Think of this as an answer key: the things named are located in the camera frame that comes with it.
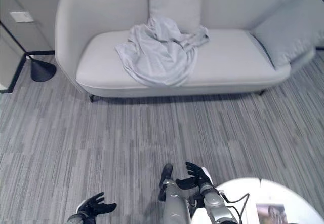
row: white table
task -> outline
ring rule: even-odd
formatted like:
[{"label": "white table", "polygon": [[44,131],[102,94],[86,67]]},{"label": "white table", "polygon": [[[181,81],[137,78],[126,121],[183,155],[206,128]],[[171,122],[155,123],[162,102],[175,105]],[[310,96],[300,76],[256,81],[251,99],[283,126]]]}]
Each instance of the white table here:
[{"label": "white table", "polygon": [[[246,193],[250,193],[250,198],[242,215],[243,224],[259,224],[256,203],[283,204],[287,215],[288,223],[296,224],[324,224],[324,219],[307,203],[302,197],[290,189],[265,179],[239,178],[226,182],[217,187],[224,190],[230,201],[239,199]],[[244,201],[234,205],[240,212]],[[236,212],[230,208],[235,218],[238,220]],[[210,224],[204,208],[197,209],[192,217],[192,224]]]}]

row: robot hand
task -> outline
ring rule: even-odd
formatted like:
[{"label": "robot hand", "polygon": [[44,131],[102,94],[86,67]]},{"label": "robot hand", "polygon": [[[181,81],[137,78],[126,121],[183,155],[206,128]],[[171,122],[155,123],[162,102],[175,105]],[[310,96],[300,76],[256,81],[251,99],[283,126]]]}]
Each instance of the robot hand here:
[{"label": "robot hand", "polygon": [[191,178],[187,179],[176,179],[176,184],[179,188],[183,190],[192,189],[197,186],[201,186],[203,183],[210,183],[211,180],[207,175],[204,173],[203,169],[196,164],[193,164],[191,162],[186,162],[188,174],[193,176]]},{"label": "robot hand", "polygon": [[117,204],[101,203],[105,199],[101,196],[103,196],[103,192],[85,200],[77,209],[77,213],[85,212],[89,217],[96,217],[99,214],[107,214],[113,212]]},{"label": "robot hand", "polygon": [[78,206],[76,214],[67,220],[67,224],[95,224],[97,215],[113,212],[117,204],[101,203],[104,201],[101,196],[103,196],[103,192],[84,200]]}]

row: light switch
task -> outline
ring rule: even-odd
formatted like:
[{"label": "light switch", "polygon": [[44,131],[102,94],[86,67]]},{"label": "light switch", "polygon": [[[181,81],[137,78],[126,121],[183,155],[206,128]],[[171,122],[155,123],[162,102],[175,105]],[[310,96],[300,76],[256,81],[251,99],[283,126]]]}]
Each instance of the light switch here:
[{"label": "light switch", "polygon": [[34,19],[28,11],[10,12],[10,15],[16,22],[33,22]]}]

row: sofa cushion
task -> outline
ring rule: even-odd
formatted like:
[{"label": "sofa cushion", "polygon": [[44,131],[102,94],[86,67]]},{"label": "sofa cushion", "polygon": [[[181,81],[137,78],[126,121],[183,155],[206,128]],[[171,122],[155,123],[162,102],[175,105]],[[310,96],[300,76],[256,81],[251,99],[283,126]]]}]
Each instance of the sofa cushion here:
[{"label": "sofa cushion", "polygon": [[[80,60],[76,81],[87,88],[140,89],[124,70],[115,46],[126,41],[129,31],[117,31],[94,37]],[[290,74],[290,66],[274,70],[258,42],[246,31],[209,30],[210,41],[198,49],[193,74],[182,85],[244,86],[277,84]]]},{"label": "sofa cushion", "polygon": [[253,34],[278,69],[324,40],[324,1],[289,0]]},{"label": "sofa cushion", "polygon": [[151,15],[173,19],[181,33],[195,33],[200,25],[202,0],[149,0]]}]

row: wall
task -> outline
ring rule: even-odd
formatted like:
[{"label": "wall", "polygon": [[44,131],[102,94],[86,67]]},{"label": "wall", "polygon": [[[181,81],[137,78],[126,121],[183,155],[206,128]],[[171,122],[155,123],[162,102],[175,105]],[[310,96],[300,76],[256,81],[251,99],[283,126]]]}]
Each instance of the wall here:
[{"label": "wall", "polygon": [[[2,22],[27,51],[54,49],[54,28],[59,0],[0,0]],[[12,11],[29,11],[34,23],[16,23]]]},{"label": "wall", "polygon": [[23,54],[6,31],[0,28],[0,90],[9,88]]}]

